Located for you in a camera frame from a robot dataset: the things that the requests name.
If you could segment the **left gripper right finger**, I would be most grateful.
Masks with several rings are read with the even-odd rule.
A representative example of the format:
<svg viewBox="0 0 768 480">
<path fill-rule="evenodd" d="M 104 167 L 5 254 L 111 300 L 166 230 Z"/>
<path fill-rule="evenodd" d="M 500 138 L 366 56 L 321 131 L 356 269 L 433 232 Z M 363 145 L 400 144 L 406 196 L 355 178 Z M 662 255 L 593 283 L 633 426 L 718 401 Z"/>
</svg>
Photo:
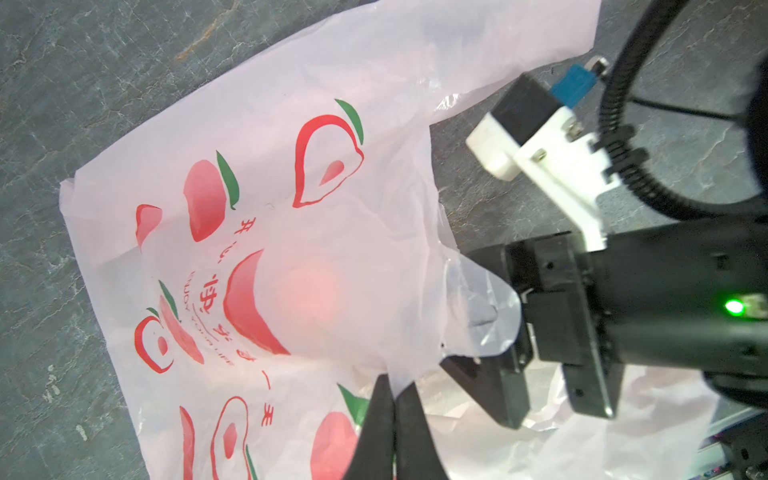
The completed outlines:
<svg viewBox="0 0 768 480">
<path fill-rule="evenodd" d="M 448 480 L 436 451 L 417 387 L 395 399 L 395 463 L 399 480 Z"/>
</svg>

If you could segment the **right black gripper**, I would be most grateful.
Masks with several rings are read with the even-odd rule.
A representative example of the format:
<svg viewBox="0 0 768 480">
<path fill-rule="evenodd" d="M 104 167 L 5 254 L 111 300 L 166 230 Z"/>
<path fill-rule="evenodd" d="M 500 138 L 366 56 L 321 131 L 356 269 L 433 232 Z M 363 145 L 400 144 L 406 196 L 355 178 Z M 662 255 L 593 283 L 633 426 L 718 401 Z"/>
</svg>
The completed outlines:
<svg viewBox="0 0 768 480">
<path fill-rule="evenodd" d="M 498 356 L 450 356 L 441 368 L 502 427 L 519 429 L 530 411 L 524 371 L 534 358 L 560 364 L 574 412 L 615 418 L 624 367 L 601 333 L 581 238 L 547 235 L 487 246 L 469 257 L 520 294 L 518 336 Z"/>
</svg>

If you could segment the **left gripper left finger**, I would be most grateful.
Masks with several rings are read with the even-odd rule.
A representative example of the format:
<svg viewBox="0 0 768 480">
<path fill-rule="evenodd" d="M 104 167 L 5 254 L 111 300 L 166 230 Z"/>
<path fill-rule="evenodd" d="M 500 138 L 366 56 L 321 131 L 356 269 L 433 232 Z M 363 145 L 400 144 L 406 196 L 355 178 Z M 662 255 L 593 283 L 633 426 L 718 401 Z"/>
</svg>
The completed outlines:
<svg viewBox="0 0 768 480">
<path fill-rule="evenodd" d="M 395 401 L 386 374 L 375 383 L 344 480 L 392 480 L 395 473 Z"/>
</svg>

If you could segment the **pink printed plastic bag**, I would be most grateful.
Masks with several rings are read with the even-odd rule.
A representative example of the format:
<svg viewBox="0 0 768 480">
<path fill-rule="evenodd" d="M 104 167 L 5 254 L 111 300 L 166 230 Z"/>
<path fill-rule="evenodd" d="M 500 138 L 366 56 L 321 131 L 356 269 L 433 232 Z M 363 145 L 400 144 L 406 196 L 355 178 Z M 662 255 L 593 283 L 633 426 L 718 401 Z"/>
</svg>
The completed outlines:
<svg viewBox="0 0 768 480">
<path fill-rule="evenodd" d="M 378 1 L 247 60 L 63 182 L 153 479 L 339 479 L 374 379 L 502 352 L 518 295 L 462 255 L 429 128 L 587 52 L 597 1 Z"/>
</svg>

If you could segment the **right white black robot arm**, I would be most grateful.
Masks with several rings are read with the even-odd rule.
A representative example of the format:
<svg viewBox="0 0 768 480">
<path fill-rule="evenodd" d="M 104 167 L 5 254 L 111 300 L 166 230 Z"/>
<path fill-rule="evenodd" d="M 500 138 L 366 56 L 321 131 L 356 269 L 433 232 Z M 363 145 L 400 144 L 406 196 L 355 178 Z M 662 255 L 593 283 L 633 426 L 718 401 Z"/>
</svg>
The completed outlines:
<svg viewBox="0 0 768 480">
<path fill-rule="evenodd" d="M 562 368 L 572 409 L 614 418 L 628 365 L 698 370 L 718 394 L 767 405 L 767 223 L 757 214 L 607 231 L 597 198 L 616 187 L 606 135 L 584 134 L 573 106 L 597 81 L 573 67 L 547 88 L 516 79 L 469 135 L 502 180 L 527 176 L 573 223 L 472 253 L 522 298 L 515 342 L 499 355 L 451 356 L 442 368 L 497 423 L 530 409 L 534 358 Z"/>
</svg>

